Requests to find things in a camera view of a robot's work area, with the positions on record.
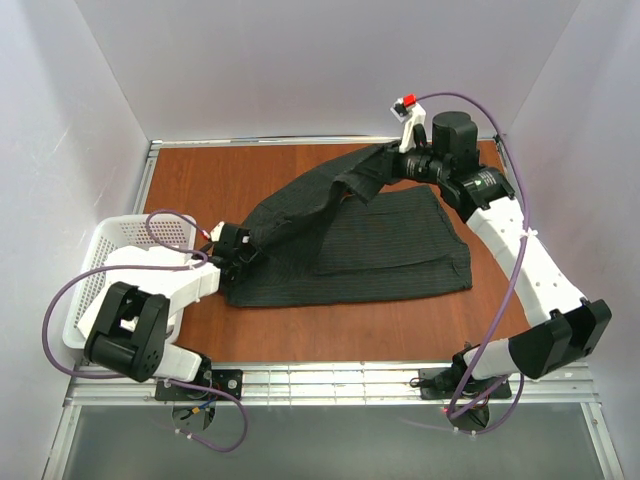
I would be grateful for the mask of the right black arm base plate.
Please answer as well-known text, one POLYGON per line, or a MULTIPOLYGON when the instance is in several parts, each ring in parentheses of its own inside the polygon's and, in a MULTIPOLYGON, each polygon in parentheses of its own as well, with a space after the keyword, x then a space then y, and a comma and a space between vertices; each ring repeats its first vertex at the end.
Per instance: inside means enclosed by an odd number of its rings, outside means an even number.
MULTIPOLYGON (((420 390, 422 400, 450 399, 462 377, 461 373, 453 372, 447 368, 422 368, 409 381, 409 386, 420 390)), ((472 399, 483 393, 498 380, 492 377, 485 380, 470 379, 465 384, 461 397, 472 399)))

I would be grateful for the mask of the dark pinstriped long sleeve shirt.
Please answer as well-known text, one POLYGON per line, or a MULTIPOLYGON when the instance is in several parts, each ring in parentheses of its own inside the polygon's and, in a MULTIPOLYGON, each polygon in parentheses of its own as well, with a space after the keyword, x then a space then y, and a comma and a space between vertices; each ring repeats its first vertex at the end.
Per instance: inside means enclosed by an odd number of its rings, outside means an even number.
POLYGON ((427 186, 394 183, 393 144, 326 161, 262 200, 254 252, 225 289, 235 307, 396 301, 472 287, 471 254, 427 186))

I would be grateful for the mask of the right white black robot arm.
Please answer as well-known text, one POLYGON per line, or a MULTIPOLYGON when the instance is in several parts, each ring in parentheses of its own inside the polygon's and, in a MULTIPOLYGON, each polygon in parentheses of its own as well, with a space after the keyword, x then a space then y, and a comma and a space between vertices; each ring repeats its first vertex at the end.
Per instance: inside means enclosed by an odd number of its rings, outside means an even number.
POLYGON ((589 300, 526 226, 524 209, 505 175, 481 163, 471 116, 440 113, 427 132, 420 105, 399 104, 393 111, 404 125, 395 173, 438 187, 513 284, 529 324, 509 339, 465 348, 450 367, 420 381, 420 387, 452 392, 461 386, 471 392, 516 373, 538 379, 592 354, 611 320, 609 306, 589 300))

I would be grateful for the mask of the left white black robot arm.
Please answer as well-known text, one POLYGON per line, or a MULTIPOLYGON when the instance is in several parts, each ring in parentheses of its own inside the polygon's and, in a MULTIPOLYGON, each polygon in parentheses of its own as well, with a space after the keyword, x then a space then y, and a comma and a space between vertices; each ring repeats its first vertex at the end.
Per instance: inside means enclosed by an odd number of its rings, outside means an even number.
POLYGON ((84 358, 138 382, 194 382, 204 356, 172 344, 170 320, 237 279, 248 260, 213 256, 199 267, 190 254, 163 247, 113 251, 104 263, 104 286, 78 323, 84 358))

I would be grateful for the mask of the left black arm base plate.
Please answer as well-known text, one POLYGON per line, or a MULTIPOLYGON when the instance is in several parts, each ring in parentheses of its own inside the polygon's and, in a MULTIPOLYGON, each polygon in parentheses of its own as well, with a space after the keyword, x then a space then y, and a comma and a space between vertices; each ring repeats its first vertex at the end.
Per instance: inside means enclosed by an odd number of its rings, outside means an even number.
MULTIPOLYGON (((209 369, 196 375, 195 384, 223 391, 240 400, 243 377, 244 372, 240 369, 209 369)), ((154 399, 157 401, 204 402, 211 398, 212 395, 207 392, 168 385, 164 381, 156 384, 154 394, 154 399)))

